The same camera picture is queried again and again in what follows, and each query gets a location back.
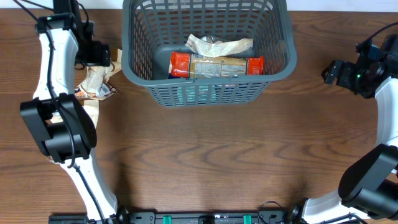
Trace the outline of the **beige snack pouch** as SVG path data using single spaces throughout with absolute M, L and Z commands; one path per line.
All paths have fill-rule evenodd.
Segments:
M 83 106 L 83 109 L 88 114 L 88 116 L 91 118 L 94 126 L 97 127 L 99 113 L 100 113 L 99 101 L 98 100 L 81 100 L 80 103 Z M 53 114 L 53 117 L 49 120 L 49 123 L 50 124 L 60 123 L 62 121 L 63 120 L 62 120 L 61 116 L 59 115 L 58 112 L 56 112 Z
M 78 99 L 105 100 L 115 94 L 117 89 L 110 84 L 109 79 L 122 70 L 121 49 L 111 50 L 110 66 L 92 66 L 87 68 L 85 79 L 75 89 Z
M 186 48 L 193 53 L 212 58 L 240 54 L 252 48 L 253 45 L 253 39 L 224 41 L 212 35 L 198 38 L 193 34 L 189 35 L 185 44 Z

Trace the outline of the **spaghetti packet orange ends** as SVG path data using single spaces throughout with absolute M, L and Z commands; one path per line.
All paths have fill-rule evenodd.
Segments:
M 205 57 L 198 54 L 173 52 L 169 73 L 187 77 L 192 75 L 262 75 L 264 58 Z

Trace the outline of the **tissue multipack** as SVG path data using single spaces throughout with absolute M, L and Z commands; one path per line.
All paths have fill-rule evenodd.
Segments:
M 248 79 L 247 76 L 245 75 L 227 75 L 227 76 L 221 76 L 221 75 L 192 75 L 188 74 L 187 77 L 181 76 L 181 75 L 172 75 L 171 73 L 168 74 L 168 79 L 172 80 L 172 82 L 175 82 L 176 85 L 178 86 L 184 86 L 185 88 L 188 88 L 189 86 L 192 86 L 193 88 L 204 88 L 204 89 L 209 89 L 209 88 L 221 88 L 222 86 L 226 87 L 235 87 L 239 85 L 247 85 L 248 83 L 251 83 L 251 80 Z

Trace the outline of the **teal snack packet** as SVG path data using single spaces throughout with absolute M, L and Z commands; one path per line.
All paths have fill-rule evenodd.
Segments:
M 177 106 L 217 104 L 220 87 L 218 85 L 183 86 L 177 87 L 172 93 Z

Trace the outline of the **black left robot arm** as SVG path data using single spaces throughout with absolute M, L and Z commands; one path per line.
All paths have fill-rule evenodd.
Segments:
M 75 66 L 109 66 L 107 44 L 94 41 L 90 20 L 76 0 L 53 0 L 49 16 L 34 17 L 42 47 L 40 78 L 33 99 L 20 113 L 41 153 L 72 179 L 84 215 L 51 215 L 49 223 L 129 223 L 129 214 L 105 183 L 98 166 L 95 125 L 75 96 Z

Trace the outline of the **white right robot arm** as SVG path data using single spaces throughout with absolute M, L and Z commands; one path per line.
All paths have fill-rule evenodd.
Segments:
M 381 46 L 373 38 L 356 44 L 355 63 L 334 60 L 322 78 L 376 101 L 374 147 L 346 169 L 336 190 L 294 205 L 286 223 L 397 220 L 397 182 L 388 178 L 397 174 L 397 34 L 387 35 Z

